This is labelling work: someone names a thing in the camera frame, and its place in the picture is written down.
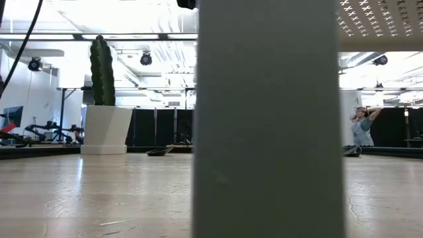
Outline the black partition wall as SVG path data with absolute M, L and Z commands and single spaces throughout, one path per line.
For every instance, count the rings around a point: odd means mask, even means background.
M 384 108 L 371 136 L 376 147 L 423 148 L 423 108 Z
M 194 110 L 133 109 L 126 138 L 129 147 L 188 145 L 193 142 Z

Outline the white round column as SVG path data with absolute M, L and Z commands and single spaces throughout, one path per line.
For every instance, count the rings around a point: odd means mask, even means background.
M 340 119 L 343 145 L 353 145 L 352 121 L 350 117 L 355 115 L 357 107 L 362 105 L 360 91 L 340 91 Z

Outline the dark blue monitor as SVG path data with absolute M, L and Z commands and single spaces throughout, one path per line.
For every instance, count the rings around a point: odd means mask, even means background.
M 24 106 L 14 106 L 4 108 L 0 113 L 0 119 L 2 119 L 1 128 L 14 124 L 16 127 L 20 127 Z

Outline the black curved bar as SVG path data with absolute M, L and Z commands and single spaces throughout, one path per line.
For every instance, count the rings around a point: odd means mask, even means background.
M 27 145 L 28 142 L 24 138 L 0 131 L 0 146 L 15 146 L 16 148 L 22 148 Z

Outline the white faceted plant pot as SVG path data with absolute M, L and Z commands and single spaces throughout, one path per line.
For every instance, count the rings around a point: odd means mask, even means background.
M 121 155 L 127 152 L 126 138 L 132 110 L 117 106 L 87 106 L 82 155 Z

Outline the tall green cactus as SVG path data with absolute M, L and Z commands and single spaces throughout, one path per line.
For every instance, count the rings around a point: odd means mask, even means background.
M 110 46 L 97 35 L 90 47 L 91 81 L 95 105 L 115 106 L 113 58 Z

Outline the white perforated raised tray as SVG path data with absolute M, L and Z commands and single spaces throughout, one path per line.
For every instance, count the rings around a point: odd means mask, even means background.
M 423 161 L 344 181 L 336 0 L 200 0 L 191 238 L 423 238 Z

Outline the person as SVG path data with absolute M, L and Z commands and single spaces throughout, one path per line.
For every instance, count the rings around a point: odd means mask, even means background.
M 352 136 L 354 145 L 360 147 L 373 147 L 374 142 L 371 137 L 371 125 L 379 116 L 382 108 L 357 107 L 355 115 L 350 117 L 352 122 Z

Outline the black teardrop mini plate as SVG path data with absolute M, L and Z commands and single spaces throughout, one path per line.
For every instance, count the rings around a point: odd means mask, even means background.
M 357 145 L 347 149 L 344 152 L 345 157 L 360 157 L 361 154 L 362 154 L 362 148 Z
M 166 154 L 168 154 L 170 151 L 172 151 L 174 149 L 174 147 L 160 147 L 160 148 L 155 148 L 149 151 L 146 151 L 146 154 L 148 156 L 165 156 Z

